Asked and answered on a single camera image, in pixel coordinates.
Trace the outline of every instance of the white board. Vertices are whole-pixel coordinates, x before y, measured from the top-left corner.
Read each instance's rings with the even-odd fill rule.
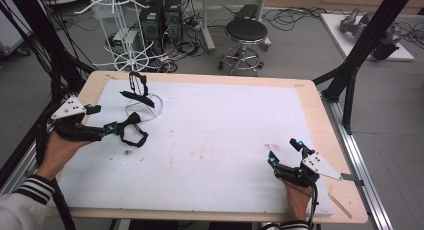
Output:
[[[327,30],[331,33],[332,38],[337,43],[343,56],[346,57],[352,51],[353,46],[356,43],[356,38],[349,32],[341,32],[339,29],[340,21],[345,19],[347,15],[339,14],[321,14],[321,18],[327,27]],[[356,24],[361,19],[361,16],[356,17]],[[396,44],[399,47],[392,55],[390,55],[387,61],[412,61],[414,57],[402,46],[402,44]]]
[[[292,137],[313,148],[295,89],[149,81],[148,87],[164,109],[139,124],[149,133],[146,144],[138,149],[106,136],[81,149],[59,183],[70,207],[288,212],[284,185],[267,159],[273,150],[282,163],[299,166]],[[87,125],[125,120],[122,90],[130,90],[128,81],[109,80],[102,111]],[[322,179],[318,189],[316,214],[332,214]]]

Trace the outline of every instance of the floor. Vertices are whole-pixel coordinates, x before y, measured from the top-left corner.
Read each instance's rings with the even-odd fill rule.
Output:
[[[67,5],[69,14],[72,9],[81,9],[83,4],[86,3]],[[225,24],[231,19],[231,14],[219,15],[223,11],[226,10],[210,10],[211,16],[218,17],[216,20],[223,20],[215,24]],[[70,27],[70,34],[79,47],[91,61],[109,62],[111,56],[103,50],[104,34],[93,20],[92,12],[72,18],[77,25]],[[399,20],[413,24],[424,18],[401,16]],[[317,19],[302,19],[291,31],[280,31],[266,21],[263,23],[272,46],[268,51],[255,47],[265,63],[259,77],[312,80],[343,62],[324,24]],[[220,54],[232,44],[225,39],[222,28],[211,28],[211,33],[216,51],[179,61],[175,74],[228,74],[228,69],[218,69],[218,61]],[[65,39],[63,32],[58,34]],[[406,41],[401,43],[415,57],[414,61],[366,61],[362,65],[355,89],[352,131],[393,228],[415,230],[424,229],[424,198],[420,197],[424,194],[424,178],[420,177],[424,172],[424,50]],[[250,72],[235,74],[252,75]],[[49,84],[47,74],[33,55],[13,54],[1,60],[0,165],[48,103]],[[327,86],[328,83],[324,83],[318,89],[324,90]],[[109,229],[110,223],[110,219],[76,219],[78,229]],[[372,220],[361,225],[324,224],[322,228],[375,229]],[[60,220],[48,218],[44,229],[62,229]],[[207,229],[207,223],[194,223],[187,229]]]

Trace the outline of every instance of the computer tower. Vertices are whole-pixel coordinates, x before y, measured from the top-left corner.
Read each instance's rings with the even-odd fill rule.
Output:
[[[166,26],[163,1],[144,0],[141,4],[147,6],[140,11],[141,30],[144,38],[148,42],[153,42],[152,49],[156,54],[162,54],[162,40],[164,42],[167,40],[167,37],[164,36]]]
[[[181,0],[165,0],[165,19],[168,36],[174,42],[183,40]]]

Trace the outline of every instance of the stool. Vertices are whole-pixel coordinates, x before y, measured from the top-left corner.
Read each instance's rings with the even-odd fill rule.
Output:
[[[219,61],[219,69],[223,69],[226,63],[231,67],[230,75],[234,70],[252,70],[257,77],[256,69],[262,68],[264,64],[259,61],[259,55],[247,46],[264,42],[267,33],[266,27],[255,20],[236,19],[229,22],[225,29],[227,38],[241,45],[230,48],[224,53]]]

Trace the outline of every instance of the human hand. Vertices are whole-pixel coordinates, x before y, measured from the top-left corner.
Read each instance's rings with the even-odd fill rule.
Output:
[[[312,196],[312,187],[300,187],[283,181],[287,191],[287,202],[291,220],[306,220],[306,208]]]
[[[77,153],[78,149],[91,142],[72,142],[61,138],[55,131],[49,135],[44,160],[35,175],[51,181],[65,164]]]

